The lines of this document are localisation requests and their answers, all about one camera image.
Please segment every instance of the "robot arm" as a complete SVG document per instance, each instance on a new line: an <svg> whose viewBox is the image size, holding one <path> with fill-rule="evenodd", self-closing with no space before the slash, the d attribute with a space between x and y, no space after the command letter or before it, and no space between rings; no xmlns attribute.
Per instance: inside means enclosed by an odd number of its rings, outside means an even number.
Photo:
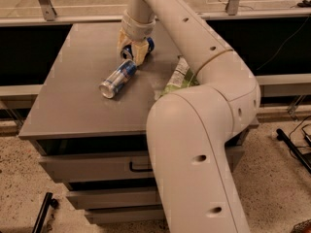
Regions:
<svg viewBox="0 0 311 233"><path fill-rule="evenodd" d="M170 231L249 233L225 142L256 116L259 85L238 54L182 0L131 0L123 36L143 42L154 15L201 83L160 98L147 121L150 157Z"/></svg>

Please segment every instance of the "blue can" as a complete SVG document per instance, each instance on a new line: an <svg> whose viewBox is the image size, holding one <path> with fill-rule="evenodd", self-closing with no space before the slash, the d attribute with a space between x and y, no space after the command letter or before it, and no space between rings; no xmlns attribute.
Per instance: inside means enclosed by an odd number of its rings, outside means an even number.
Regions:
<svg viewBox="0 0 311 233"><path fill-rule="evenodd" d="M103 96L113 98L124 85L134 76L137 66L134 61L127 59L118 69L99 85Z"/></svg>
<svg viewBox="0 0 311 233"><path fill-rule="evenodd" d="M147 38L147 42L149 44L148 46L148 53L151 53L154 49L155 49L155 43L154 43L154 40L151 38L151 37L148 37ZM133 60L134 56L133 56L133 52L132 52L132 46L131 45L126 45L121 53L120 53L120 56L122 59L131 59Z"/></svg>

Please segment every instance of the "floor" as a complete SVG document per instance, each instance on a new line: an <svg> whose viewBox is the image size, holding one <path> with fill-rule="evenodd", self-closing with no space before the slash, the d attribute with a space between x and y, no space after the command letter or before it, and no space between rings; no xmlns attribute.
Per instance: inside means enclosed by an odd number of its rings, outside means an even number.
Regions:
<svg viewBox="0 0 311 233"><path fill-rule="evenodd" d="M197 12L223 11L227 0L185 0ZM296 9L302 0L241 0L240 10ZM121 14L126 0L52 0L61 16ZM37 0L0 0L0 17L40 17ZM307 107L297 113L309 116ZM263 109L260 126L244 143L246 153L233 177L252 233L291 232L293 226L311 218L311 183L308 172L293 159L287 146L277 141L276 129L287 134L299 122L285 110ZM165 221L90 225L83 211L66 200L67 189L55 184L38 165L39 154L29 142L16 136L11 121L0 123L0 232L31 232L46 192L52 192L59 208L49 210L45 232L75 233L167 233ZM292 135L297 145L305 145L299 129Z"/></svg>

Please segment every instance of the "screw hole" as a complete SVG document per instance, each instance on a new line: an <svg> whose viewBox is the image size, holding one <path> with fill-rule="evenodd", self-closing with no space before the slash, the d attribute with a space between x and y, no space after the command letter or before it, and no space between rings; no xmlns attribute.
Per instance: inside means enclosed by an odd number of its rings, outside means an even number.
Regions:
<svg viewBox="0 0 311 233"><path fill-rule="evenodd" d="M219 213L221 213L222 210L223 210L222 207L215 207L215 208L209 210L206 216L207 216L207 217L215 217L215 216L217 216Z"/></svg>
<svg viewBox="0 0 311 233"><path fill-rule="evenodd" d="M206 160L206 155L198 155L192 160L193 165L198 165Z"/></svg>

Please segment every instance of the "speckled floor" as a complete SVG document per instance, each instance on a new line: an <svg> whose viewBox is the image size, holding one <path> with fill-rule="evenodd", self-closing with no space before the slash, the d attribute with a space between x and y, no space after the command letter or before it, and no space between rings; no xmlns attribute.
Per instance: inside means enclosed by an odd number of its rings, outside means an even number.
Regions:
<svg viewBox="0 0 311 233"><path fill-rule="evenodd" d="M307 110L297 115L302 119L310 114ZM310 175L276 140L276 129L289 134L299 122L287 113L260 114L259 121L244 143L246 153L233 177L252 233L291 232L295 224L311 218ZM292 137L297 145L305 145L299 129ZM66 200L66 187L53 183L39 166L38 157L30 143L15 136L0 138L0 232L30 232L46 192L59 201L58 209L49 210L47 232L169 232L165 221L90 225L84 212Z"/></svg>

